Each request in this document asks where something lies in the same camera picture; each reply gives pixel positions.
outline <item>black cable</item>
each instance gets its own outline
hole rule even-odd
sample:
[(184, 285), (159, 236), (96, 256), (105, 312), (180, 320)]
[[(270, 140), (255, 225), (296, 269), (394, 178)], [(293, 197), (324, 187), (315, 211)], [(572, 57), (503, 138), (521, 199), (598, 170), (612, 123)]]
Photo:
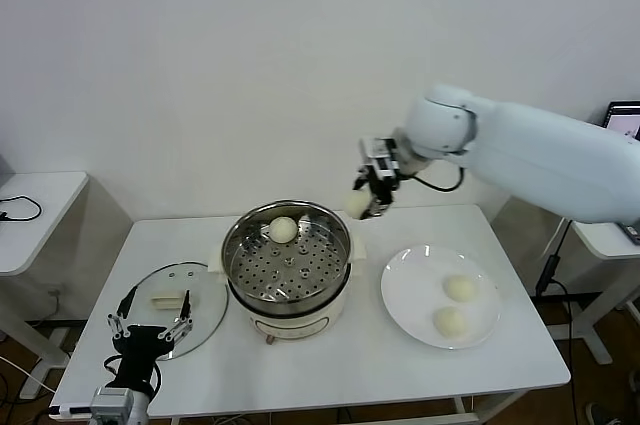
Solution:
[(540, 277), (538, 277), (538, 281), (536, 282), (536, 296), (540, 297), (547, 290), (549, 284), (553, 281), (553, 277), (556, 274), (556, 269), (560, 264), (560, 249), (562, 248), (562, 244), (564, 243), (564, 239), (567, 237), (567, 233), (571, 228), (571, 224), (573, 220), (567, 221), (566, 227), (564, 227), (564, 232), (562, 232), (562, 237), (558, 242), (558, 246), (556, 247), (556, 251), (547, 257), (547, 261), (544, 264), (544, 268), (542, 269), (542, 273), (540, 273)]
[[(122, 355), (112, 355), (109, 358), (107, 358), (104, 362), (102, 362), (102, 366), (108, 372), (112, 373), (113, 375), (117, 375), (118, 373), (116, 372), (116, 370), (113, 367), (110, 367), (109, 365), (112, 362), (115, 362), (116, 360), (119, 360), (121, 358), (122, 358)], [(160, 387), (162, 386), (162, 373), (160, 373), (160, 367), (158, 366), (157, 363), (153, 364), (153, 370), (156, 372), (156, 386), (153, 389), (153, 396), (151, 397), (151, 400), (156, 398), (156, 395), (158, 395), (158, 392), (160, 391)]]
[[(560, 247), (558, 246), (556, 250), (556, 254), (560, 251)], [(555, 283), (564, 292), (565, 297), (569, 296), (569, 292), (567, 291), (567, 287), (565, 287), (562, 283), (557, 280), (551, 279), (551, 283)], [(569, 381), (571, 385), (571, 405), (573, 406), (573, 421), (575, 425), (578, 425), (578, 408), (576, 406), (576, 382), (573, 377), (573, 316), (571, 315), (571, 301), (567, 300), (567, 313), (569, 314), (569, 372), (571, 373), (571, 380)]]
[(7, 377), (5, 377), (2, 373), (0, 373), (0, 380), (4, 383), (4, 397), (0, 398), (0, 408), (7, 403), (7, 398), (9, 398), (9, 382), (7, 381)]
[(564, 239), (566, 238), (567, 232), (571, 228), (571, 224), (572, 223), (573, 223), (573, 220), (569, 220), (567, 222), (567, 226), (564, 227), (564, 232), (562, 232), (562, 237), (560, 238), (560, 241), (558, 242), (558, 246), (556, 247), (556, 251), (555, 251), (554, 255), (558, 255), (560, 253), (560, 249), (562, 248), (562, 244), (564, 243)]
[(44, 318), (38, 320), (38, 322), (35, 323), (34, 325), (31, 325), (32, 328), (38, 328), (45, 321), (49, 320), (51, 317), (53, 317), (55, 314), (57, 314), (60, 311), (60, 295), (55, 295), (54, 298), (56, 299), (56, 306), (53, 309), (53, 312), (51, 312), (50, 314), (46, 315)]
[(162, 374), (160, 373), (160, 367), (157, 363), (153, 364), (153, 369), (156, 371), (156, 388), (153, 389), (153, 398), (151, 398), (151, 400), (156, 398), (156, 395), (158, 395), (158, 392), (160, 391), (160, 386), (162, 385)]
[(454, 190), (457, 190), (458, 188), (460, 188), (460, 186), (462, 185), (462, 182), (464, 182), (464, 168), (458, 167), (458, 174), (459, 174), (458, 182), (453, 187), (448, 187), (448, 188), (438, 187), (437, 185), (433, 185), (429, 182), (425, 182), (421, 178), (418, 178), (416, 175), (412, 175), (411, 178), (413, 178), (416, 182), (421, 183), (425, 187), (429, 187), (430, 189), (435, 190), (436, 192), (448, 193), (448, 192), (453, 192)]
[(42, 215), (42, 207), (40, 206), (40, 204), (35, 200), (27, 197), (26, 195), (19, 195), (17, 197), (11, 197), (11, 198), (2, 198), (0, 199), (0, 203), (14, 202), (16, 200), (27, 200), (28, 202), (33, 203), (38, 208), (38, 212), (32, 217), (27, 217), (27, 218), (11, 218), (11, 217), (7, 217), (6, 212), (2, 212), (0, 213), (0, 222), (30, 222), (31, 220), (35, 220), (40, 215)]
[(114, 362), (118, 359), (122, 358), (122, 355), (111, 355), (109, 358), (107, 358), (104, 362), (102, 362), (102, 366), (105, 368), (105, 370), (107, 370), (108, 372), (111, 372), (113, 375), (117, 375), (118, 373), (115, 371), (114, 368), (110, 367), (109, 364), (111, 362)]
[[(33, 420), (31, 420), (31, 425), (38, 425), (38, 422), (40, 421), (40, 419), (45, 415), (58, 415), (59, 413), (60, 413), (60, 407), (57, 407), (57, 406), (47, 407), (43, 410), (40, 410), (36, 414), (36, 416), (33, 417)], [(69, 413), (71, 415), (91, 413), (91, 408), (90, 407), (71, 407), (69, 408)]]

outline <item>white plate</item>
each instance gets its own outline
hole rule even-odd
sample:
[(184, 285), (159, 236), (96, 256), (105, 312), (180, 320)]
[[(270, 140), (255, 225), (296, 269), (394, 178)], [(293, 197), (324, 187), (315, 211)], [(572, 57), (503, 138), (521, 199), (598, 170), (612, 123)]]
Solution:
[[(444, 291), (451, 275), (468, 275), (475, 280), (474, 300), (456, 302)], [(440, 348), (473, 347), (486, 340), (500, 318), (502, 303), (498, 289), (482, 267), (444, 247), (417, 245), (399, 252), (382, 274), (382, 297), (393, 319), (409, 335)], [(468, 332), (446, 338), (433, 324), (433, 314), (441, 307), (457, 307), (466, 317)]]

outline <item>pot handle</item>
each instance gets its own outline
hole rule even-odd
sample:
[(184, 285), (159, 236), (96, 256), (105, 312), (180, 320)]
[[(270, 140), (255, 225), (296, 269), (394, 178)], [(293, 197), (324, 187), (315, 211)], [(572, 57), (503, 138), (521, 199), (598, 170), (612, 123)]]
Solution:
[(216, 243), (211, 250), (209, 256), (209, 262), (207, 263), (207, 269), (217, 275), (218, 283), (225, 283), (227, 281), (227, 274), (224, 273), (222, 267), (222, 243)]
[(351, 234), (351, 247), (351, 271), (354, 277), (359, 277), (363, 273), (364, 263), (367, 260), (367, 249), (358, 233)]

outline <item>wooden floor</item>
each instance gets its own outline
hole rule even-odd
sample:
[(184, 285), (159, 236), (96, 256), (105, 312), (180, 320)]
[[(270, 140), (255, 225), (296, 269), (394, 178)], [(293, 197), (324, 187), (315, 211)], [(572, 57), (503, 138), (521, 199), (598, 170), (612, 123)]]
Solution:
[[(545, 305), (539, 308), (545, 323), (554, 324), (566, 321), (560, 305)], [(586, 425), (584, 407), (597, 401), (611, 411), (619, 414), (625, 423), (634, 418), (634, 400), (629, 390), (628, 374), (640, 368), (640, 327), (627, 312), (611, 312), (600, 321), (596, 329), (613, 356), (612, 365), (601, 366), (594, 362), (589, 350), (582, 341), (574, 341), (574, 378), (576, 386), (578, 420)], [(81, 330), (74, 330), (65, 343), (65, 349), (72, 352)], [(568, 342), (560, 342), (559, 348), (567, 360)], [(0, 343), (0, 355), (14, 361), (26, 369), (31, 369), (36, 358), (29, 351), (11, 339)], [(0, 407), (0, 425), (26, 425), (35, 414), (49, 405), (51, 395), (27, 404), (12, 405), (6, 401), (15, 401), (24, 377), (20, 372), (4, 362), (0, 362), (0, 373), (6, 378), (9, 390), (0, 383), (0, 398), (5, 397)], [(54, 387), (61, 377), (54, 372), (47, 379), (47, 385)], [(350, 407), (347, 409), (306, 410), (297, 412), (273, 413), (271, 425), (331, 425), (363, 421), (392, 420), (399, 418), (421, 417), (425, 415), (453, 413), (450, 401), (414, 402), (392, 405)], [(155, 425), (168, 424), (168, 420), (154, 420)], [(40, 423), (56, 423), (43, 418)], [(210, 417), (183, 420), (186, 424), (212, 425)], [(571, 390), (569, 385), (560, 388), (531, 391), (514, 405), (492, 419), (490, 425), (569, 425), (573, 423)], [(269, 425), (268, 414), (250, 414), (228, 425)]]

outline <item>white table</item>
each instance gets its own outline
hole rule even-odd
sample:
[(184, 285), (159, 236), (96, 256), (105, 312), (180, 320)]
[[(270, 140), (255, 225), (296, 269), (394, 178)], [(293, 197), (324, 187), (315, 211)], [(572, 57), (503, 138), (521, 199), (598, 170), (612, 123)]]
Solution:
[[(106, 316), (132, 284), (163, 265), (207, 262), (237, 217), (137, 222), (100, 294), (53, 405), (86, 406), (111, 379)], [(525, 391), (566, 383), (569, 372), (518, 276), (474, 205), (396, 208), (358, 222), (367, 263), (349, 284), (343, 315), (317, 336), (267, 345), (231, 298), (215, 334), (196, 350), (161, 362), (162, 389), (151, 403), (156, 417), (336, 407), (498, 394), (482, 408), (437, 422), (489, 420)], [(477, 348), (440, 350), (406, 334), (387, 313), (380, 278), (387, 261), (418, 243), (440, 244), (476, 257), (499, 287), (503, 315)]]
[[(601, 365), (613, 361), (607, 348), (600, 340), (594, 325), (607, 313), (626, 301), (627, 307), (636, 320), (640, 312), (633, 304), (634, 292), (640, 288), (640, 272), (636, 266), (628, 266), (631, 260), (640, 258), (640, 246), (627, 238), (614, 223), (586, 224), (573, 222), (573, 229), (587, 249), (604, 261), (613, 261), (620, 273), (587, 308), (582, 310), (577, 303), (571, 304), (573, 318), (573, 338), (585, 341), (594, 359)], [(554, 340), (569, 339), (569, 325), (552, 325), (549, 333)]]
[[(87, 183), (84, 172), (25, 173), (0, 176), (0, 199), (26, 195), (42, 207), (42, 215), (29, 222), (0, 222), (0, 277), (18, 275), (29, 268), (71, 204)], [(29, 217), (37, 208), (26, 200), (0, 203), (9, 216)], [(32, 374), (43, 380), (50, 369), (64, 368), (67, 355), (59, 345), (68, 329), (56, 329), (49, 339), (0, 304), (0, 330), (42, 358)], [(34, 398), (39, 389), (25, 382), (20, 398)]]

